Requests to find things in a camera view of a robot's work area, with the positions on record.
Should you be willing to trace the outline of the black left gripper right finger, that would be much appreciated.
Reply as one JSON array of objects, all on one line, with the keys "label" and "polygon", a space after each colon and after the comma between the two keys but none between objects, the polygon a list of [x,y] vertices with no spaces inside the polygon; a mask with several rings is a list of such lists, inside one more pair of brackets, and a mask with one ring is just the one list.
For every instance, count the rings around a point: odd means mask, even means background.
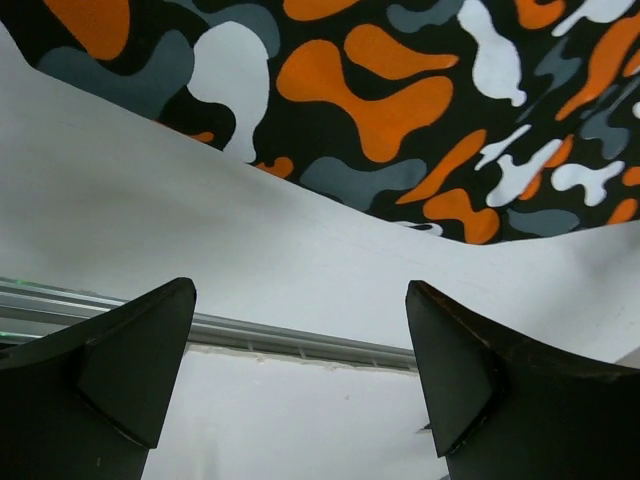
[{"label": "black left gripper right finger", "polygon": [[453,479],[635,479],[639,372],[552,347],[410,282],[437,455]]}]

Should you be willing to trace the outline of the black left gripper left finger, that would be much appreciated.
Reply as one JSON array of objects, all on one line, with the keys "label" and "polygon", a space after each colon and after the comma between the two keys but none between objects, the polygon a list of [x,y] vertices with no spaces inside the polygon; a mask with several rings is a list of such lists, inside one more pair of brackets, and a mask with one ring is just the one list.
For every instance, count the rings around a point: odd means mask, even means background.
[{"label": "black left gripper left finger", "polygon": [[157,447],[196,304],[176,278],[1,353],[4,479],[139,479]]}]

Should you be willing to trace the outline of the orange camouflage shorts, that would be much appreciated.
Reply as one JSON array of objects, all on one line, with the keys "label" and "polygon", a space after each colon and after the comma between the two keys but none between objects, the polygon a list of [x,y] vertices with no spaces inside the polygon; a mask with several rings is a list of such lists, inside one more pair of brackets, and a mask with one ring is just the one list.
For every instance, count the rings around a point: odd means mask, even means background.
[{"label": "orange camouflage shorts", "polygon": [[5,1],[35,70],[466,244],[639,217],[635,1]]}]

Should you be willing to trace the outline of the aluminium table rail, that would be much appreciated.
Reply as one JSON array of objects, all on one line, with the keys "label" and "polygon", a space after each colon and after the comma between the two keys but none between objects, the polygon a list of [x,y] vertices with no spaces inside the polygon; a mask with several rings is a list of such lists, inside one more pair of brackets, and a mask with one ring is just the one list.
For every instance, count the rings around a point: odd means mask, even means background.
[{"label": "aluminium table rail", "polygon": [[[120,299],[18,280],[1,280],[4,343],[23,343],[121,306]],[[411,349],[196,313],[194,344],[352,366],[415,371]]]}]

